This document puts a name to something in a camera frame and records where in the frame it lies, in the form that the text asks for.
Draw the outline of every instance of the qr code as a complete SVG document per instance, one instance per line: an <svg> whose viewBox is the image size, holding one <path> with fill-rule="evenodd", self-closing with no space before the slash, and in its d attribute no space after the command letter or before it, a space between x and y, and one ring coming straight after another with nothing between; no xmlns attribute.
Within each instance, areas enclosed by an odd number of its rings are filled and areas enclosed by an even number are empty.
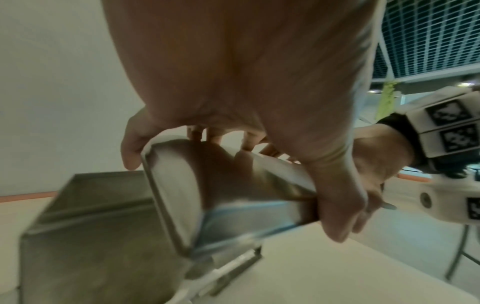
<svg viewBox="0 0 480 304"><path fill-rule="evenodd" d="M468 217L470 219L480 220L480 198L467 197L466 203L467 203Z"/></svg>
<svg viewBox="0 0 480 304"><path fill-rule="evenodd" d="M452 100L425 108L437 126L463 121L472 118L468 110L459 100Z"/></svg>
<svg viewBox="0 0 480 304"><path fill-rule="evenodd" d="M445 151L449 153L479 145L479 135L475 124L440 131L440 136Z"/></svg>

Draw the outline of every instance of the table surface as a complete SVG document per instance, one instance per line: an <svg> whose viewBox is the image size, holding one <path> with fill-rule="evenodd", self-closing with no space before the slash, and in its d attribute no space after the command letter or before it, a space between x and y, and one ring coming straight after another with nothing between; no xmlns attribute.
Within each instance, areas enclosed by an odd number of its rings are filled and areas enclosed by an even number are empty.
<svg viewBox="0 0 480 304"><path fill-rule="evenodd" d="M265 258L220 295L195 304L479 304L472 295L349 239L336 244L320 225L270 238ZM0 304L16 304L15 292Z"/></svg>

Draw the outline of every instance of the black metal leg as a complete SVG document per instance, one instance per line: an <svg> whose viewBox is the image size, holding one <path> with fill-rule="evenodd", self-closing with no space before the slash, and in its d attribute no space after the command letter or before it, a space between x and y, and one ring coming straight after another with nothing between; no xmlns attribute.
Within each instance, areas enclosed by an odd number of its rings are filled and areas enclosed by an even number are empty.
<svg viewBox="0 0 480 304"><path fill-rule="evenodd" d="M459 265L460 258L464 254L465 245L467 244L467 237L469 235L470 226L464 225L463 226L463 234L461 236L460 244L458 245L458 250L456 251L456 255L453 258L453 261L448 268L448 271L445 274L445 279L450 282L452 280L452 276Z"/></svg>

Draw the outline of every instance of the yellow-green object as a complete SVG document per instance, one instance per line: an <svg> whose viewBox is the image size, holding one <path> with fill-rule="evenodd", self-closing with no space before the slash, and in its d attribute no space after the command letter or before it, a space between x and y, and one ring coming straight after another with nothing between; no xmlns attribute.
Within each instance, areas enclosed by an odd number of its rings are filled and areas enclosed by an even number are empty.
<svg viewBox="0 0 480 304"><path fill-rule="evenodd" d="M393 81L385 82L383 90L381 92L380 103L378 104L378 110L376 112L375 119L378 121L391 113L395 109L395 85L397 83Z"/></svg>

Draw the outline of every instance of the orange stripe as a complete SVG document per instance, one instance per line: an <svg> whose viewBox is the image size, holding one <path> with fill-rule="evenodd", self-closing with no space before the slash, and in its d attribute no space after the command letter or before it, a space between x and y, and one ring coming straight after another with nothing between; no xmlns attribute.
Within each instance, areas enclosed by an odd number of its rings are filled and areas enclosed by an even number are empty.
<svg viewBox="0 0 480 304"><path fill-rule="evenodd" d="M14 202L17 200L26 200L26 199L54 197L56 194L57 194L56 191L52 191L52 192L38 192L38 193L29 193L29 194L0 196L0 203Z"/></svg>
<svg viewBox="0 0 480 304"><path fill-rule="evenodd" d="M403 174L403 173L397 174L397 177L400 179L412 180L415 182L422 182L422 183L428 183L431 180L431 178L428 178L428 177L415 176L415 175Z"/></svg>

